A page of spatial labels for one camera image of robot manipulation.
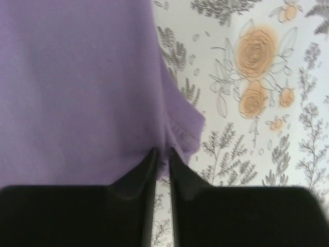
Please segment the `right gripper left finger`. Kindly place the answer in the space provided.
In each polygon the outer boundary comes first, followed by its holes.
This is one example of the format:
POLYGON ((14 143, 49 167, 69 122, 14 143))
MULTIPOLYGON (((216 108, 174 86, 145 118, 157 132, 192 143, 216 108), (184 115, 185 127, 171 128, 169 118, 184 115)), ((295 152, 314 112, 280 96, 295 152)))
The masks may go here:
POLYGON ((1 246, 150 246, 156 148, 111 185, 1 190, 1 246))

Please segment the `purple t-shirt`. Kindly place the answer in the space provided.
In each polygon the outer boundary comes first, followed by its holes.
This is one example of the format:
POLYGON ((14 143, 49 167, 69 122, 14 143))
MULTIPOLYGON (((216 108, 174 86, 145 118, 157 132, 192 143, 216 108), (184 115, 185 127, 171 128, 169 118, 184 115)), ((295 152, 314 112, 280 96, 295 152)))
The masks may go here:
POLYGON ((1 186, 108 185, 203 115, 167 71, 150 1, 1 1, 1 186))

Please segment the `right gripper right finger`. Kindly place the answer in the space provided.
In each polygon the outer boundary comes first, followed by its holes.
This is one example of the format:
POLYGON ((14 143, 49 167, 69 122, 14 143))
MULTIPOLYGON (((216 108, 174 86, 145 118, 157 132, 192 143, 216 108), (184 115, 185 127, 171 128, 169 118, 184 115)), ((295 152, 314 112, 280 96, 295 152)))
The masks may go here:
POLYGON ((216 187, 170 152, 175 246, 328 246, 328 222, 305 188, 216 187))

